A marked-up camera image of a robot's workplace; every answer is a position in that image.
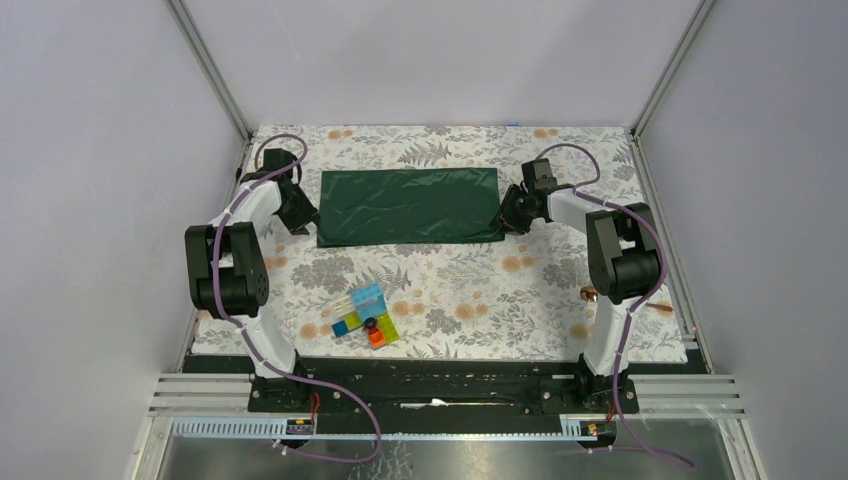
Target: yellow block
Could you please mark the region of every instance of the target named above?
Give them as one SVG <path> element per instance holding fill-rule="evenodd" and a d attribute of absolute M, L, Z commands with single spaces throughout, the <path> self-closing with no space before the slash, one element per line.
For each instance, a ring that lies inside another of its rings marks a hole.
<path fill-rule="evenodd" d="M 383 332 L 383 336 L 386 337 L 386 344 L 392 343 L 395 340 L 400 338 L 400 335 L 397 333 L 397 329 L 395 328 L 394 322 L 392 322 L 391 317 L 389 317 L 389 313 L 381 313 L 377 315 L 377 328 Z"/>
<path fill-rule="evenodd" d="M 359 319 L 356 312 L 352 312 L 345 317 L 345 325 L 347 325 L 348 330 L 353 331 L 362 326 L 362 320 Z"/>

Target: floral pattern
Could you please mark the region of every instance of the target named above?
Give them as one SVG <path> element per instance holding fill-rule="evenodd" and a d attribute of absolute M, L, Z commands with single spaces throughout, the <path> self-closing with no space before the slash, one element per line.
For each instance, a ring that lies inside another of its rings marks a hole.
<path fill-rule="evenodd" d="M 583 145 L 597 157 L 601 181 L 588 193 L 624 204 L 642 200 L 621 128 L 263 126 L 254 151 L 283 132 L 309 145 L 301 184 L 316 205 L 324 170 L 497 167 L 502 197 L 521 181 L 521 163 L 557 142 Z M 560 183 L 593 176 L 581 155 L 567 149 L 549 155 Z M 568 226 L 537 221 L 526 235 L 489 244 L 327 249 L 316 247 L 309 228 L 309 236 L 291 236 L 274 219 L 260 238 L 271 311 L 301 355 L 573 361 L 592 334 L 595 307 L 580 298 L 580 288 L 590 284 L 586 240 Z M 374 282 L 385 292 L 400 340 L 371 350 L 359 332 L 334 338 L 330 302 Z M 671 305 L 667 288 L 651 302 Z M 630 360 L 684 362 L 677 325 L 674 313 L 643 307 Z M 202 312 L 192 352 L 246 350 L 232 326 Z"/>

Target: blue block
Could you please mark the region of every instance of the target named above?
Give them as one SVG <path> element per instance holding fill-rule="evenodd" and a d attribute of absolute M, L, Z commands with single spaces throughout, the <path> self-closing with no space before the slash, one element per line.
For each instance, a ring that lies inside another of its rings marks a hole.
<path fill-rule="evenodd" d="M 369 317 L 376 318 L 388 311 L 386 299 L 383 297 L 383 289 L 376 283 L 353 291 L 350 294 L 350 299 L 353 300 L 353 306 L 362 321 Z"/>
<path fill-rule="evenodd" d="M 350 330 L 347 329 L 347 324 L 344 323 L 344 320 L 333 324 L 333 334 L 336 337 L 342 337 L 347 335 L 348 333 L 350 333 Z"/>

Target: green block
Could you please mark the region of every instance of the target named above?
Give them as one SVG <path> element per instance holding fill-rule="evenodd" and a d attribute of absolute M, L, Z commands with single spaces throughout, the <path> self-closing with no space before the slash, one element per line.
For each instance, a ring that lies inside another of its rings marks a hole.
<path fill-rule="evenodd" d="M 397 333 L 397 329 L 395 328 L 395 323 L 392 322 L 388 313 L 377 315 L 377 328 L 383 332 L 383 336 L 386 338 L 386 345 L 400 338 L 400 334 Z"/>

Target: small copper object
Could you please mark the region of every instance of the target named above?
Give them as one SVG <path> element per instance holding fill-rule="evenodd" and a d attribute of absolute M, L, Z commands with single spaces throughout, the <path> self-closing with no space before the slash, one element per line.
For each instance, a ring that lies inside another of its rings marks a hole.
<path fill-rule="evenodd" d="M 586 300 L 587 302 L 597 302 L 598 291 L 592 285 L 589 285 L 588 287 L 583 287 L 580 289 L 580 298 Z"/>
<path fill-rule="evenodd" d="M 583 287 L 580 289 L 580 298 L 587 302 L 595 303 L 598 301 L 598 290 L 595 289 L 595 287 L 593 287 L 592 285 Z M 663 305 L 661 303 L 646 303 L 645 306 L 651 307 L 661 312 L 674 312 L 674 308 L 669 305 Z"/>
<path fill-rule="evenodd" d="M 661 312 L 671 313 L 671 312 L 674 311 L 674 309 L 670 305 L 663 305 L 661 303 L 646 303 L 645 306 L 654 308 L 654 309 L 659 310 Z"/>

